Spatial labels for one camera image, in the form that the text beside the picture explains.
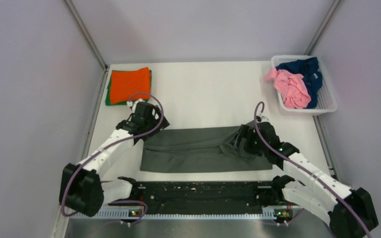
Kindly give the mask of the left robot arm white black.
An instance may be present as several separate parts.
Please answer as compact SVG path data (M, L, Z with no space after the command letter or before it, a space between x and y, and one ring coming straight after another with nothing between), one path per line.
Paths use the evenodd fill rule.
M137 100L129 101L127 105L131 109L129 117L119 122L90 156L64 167L59 194L64 216L69 216L66 208L73 210L72 215L95 216L103 204L114 199L112 187L119 185L116 181L110 181L107 186L102 184L102 177L117 160L114 153L122 154L138 141L146 141L170 125L161 103L154 105Z

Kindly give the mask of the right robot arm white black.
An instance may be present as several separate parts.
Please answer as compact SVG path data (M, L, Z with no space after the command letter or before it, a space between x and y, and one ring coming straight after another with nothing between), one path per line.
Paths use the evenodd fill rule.
M265 157L284 172L273 179L271 198L287 201L321 219L337 238L371 237L379 225L369 192L353 189L313 165L300 150L282 142L269 122L241 125L227 143L233 149Z

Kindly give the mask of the grey t shirt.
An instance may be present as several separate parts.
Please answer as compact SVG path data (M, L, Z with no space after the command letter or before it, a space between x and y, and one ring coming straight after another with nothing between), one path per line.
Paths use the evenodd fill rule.
M239 126L169 129L143 143L140 170L154 173L223 173L271 170L264 156L232 145Z

